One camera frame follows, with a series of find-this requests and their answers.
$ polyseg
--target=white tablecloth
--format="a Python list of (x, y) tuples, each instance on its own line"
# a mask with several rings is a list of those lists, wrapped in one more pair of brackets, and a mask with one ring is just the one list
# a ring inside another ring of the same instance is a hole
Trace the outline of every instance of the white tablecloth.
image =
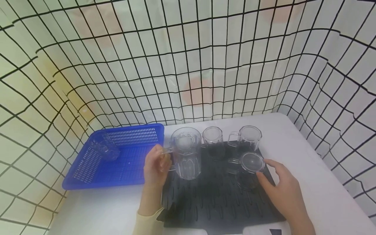
[[(260, 150), (264, 158), (283, 163), (299, 180), (308, 214), (316, 234), (376, 234), (376, 227), (347, 193), (324, 162), (283, 114), (273, 113), (165, 127), (165, 146), (178, 128), (190, 126), (202, 131), (218, 126), (224, 141), (242, 126), (258, 127), (263, 135)], [(269, 170), (278, 183), (273, 168)], [(70, 192), (49, 235), (130, 235), (135, 224), (142, 185)], [(251, 226), (243, 234), (270, 235), (269, 229), (290, 234), (286, 222)], [(205, 235), (203, 230), (165, 229), (165, 234)]]

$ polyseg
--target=blue tray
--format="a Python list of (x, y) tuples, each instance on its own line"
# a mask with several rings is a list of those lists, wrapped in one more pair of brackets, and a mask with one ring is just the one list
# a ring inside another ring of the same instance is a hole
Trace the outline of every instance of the blue tray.
[[(96, 136), (107, 133), (120, 149), (114, 161), (105, 161), (90, 147)], [(103, 188), (144, 183), (144, 163), (154, 145), (163, 146), (164, 126), (148, 124), (97, 130), (86, 141), (70, 167), (62, 187), (65, 190)]]

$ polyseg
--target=glass cup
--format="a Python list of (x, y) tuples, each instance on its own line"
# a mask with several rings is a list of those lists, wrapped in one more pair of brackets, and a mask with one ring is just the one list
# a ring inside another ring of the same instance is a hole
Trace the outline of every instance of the glass cup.
[(216, 126), (208, 127), (202, 133), (204, 147), (214, 161), (220, 161), (225, 156), (222, 130)]
[(111, 140), (107, 133), (96, 136), (91, 142), (90, 147), (94, 149), (104, 161), (114, 161), (120, 155), (119, 148)]
[(180, 178), (193, 180), (201, 173), (201, 134), (191, 127), (177, 129), (171, 136), (171, 148), (163, 153), (173, 154), (173, 166)]
[[(238, 136), (237, 143), (231, 143), (230, 137), (232, 135)], [(239, 156), (246, 152), (255, 152), (258, 149), (259, 142), (262, 138), (261, 131), (254, 126), (243, 126), (239, 132), (231, 132), (229, 135), (228, 145), (236, 147)]]
[(264, 159), (255, 152), (246, 152), (239, 159), (230, 158), (232, 164), (240, 164), (237, 169), (229, 168), (228, 173), (234, 174), (236, 182), (243, 190), (251, 190), (258, 186), (256, 172), (262, 171), (265, 167)]

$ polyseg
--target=grid wall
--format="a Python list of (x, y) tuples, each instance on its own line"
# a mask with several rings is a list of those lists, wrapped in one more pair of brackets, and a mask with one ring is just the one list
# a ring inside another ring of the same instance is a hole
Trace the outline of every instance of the grid wall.
[(376, 223), (374, 5), (0, 0), (0, 233), (49, 230), (94, 130), (269, 112)]

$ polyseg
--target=beige sleeve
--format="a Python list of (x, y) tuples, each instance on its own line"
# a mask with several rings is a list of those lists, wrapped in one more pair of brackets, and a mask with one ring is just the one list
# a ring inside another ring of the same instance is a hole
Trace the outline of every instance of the beige sleeve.
[(162, 235), (164, 223), (157, 221), (157, 218), (162, 211), (163, 208), (159, 209), (152, 216), (142, 216), (137, 212), (133, 235)]

